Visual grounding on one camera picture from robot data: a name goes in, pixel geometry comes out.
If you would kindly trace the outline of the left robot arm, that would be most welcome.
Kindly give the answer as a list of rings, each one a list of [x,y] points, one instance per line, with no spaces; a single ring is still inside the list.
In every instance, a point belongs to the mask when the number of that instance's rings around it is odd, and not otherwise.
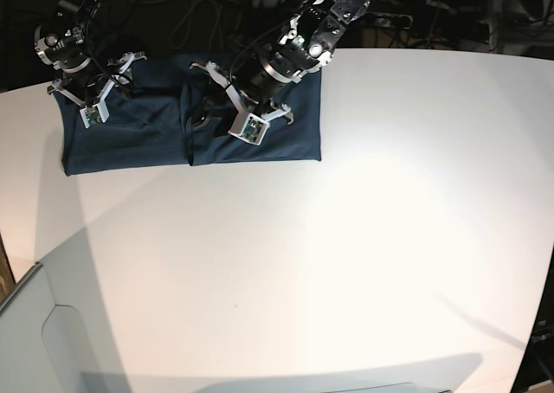
[[[367,10],[370,0],[307,0],[282,23],[258,35],[235,56],[229,69],[208,61],[192,63],[220,86],[236,110],[228,134],[260,145],[271,122],[293,111],[274,96],[283,87],[302,82],[332,61],[348,26]]]

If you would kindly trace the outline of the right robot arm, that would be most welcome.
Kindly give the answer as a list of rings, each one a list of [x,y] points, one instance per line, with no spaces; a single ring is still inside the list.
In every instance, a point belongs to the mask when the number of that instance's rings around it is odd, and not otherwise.
[[[134,88],[132,64],[144,60],[143,51],[107,57],[114,35],[99,21],[108,0],[60,0],[50,23],[35,29],[34,50],[52,67],[55,78],[47,93],[58,93],[77,106],[85,128],[107,122],[107,97],[114,88],[130,94]]]

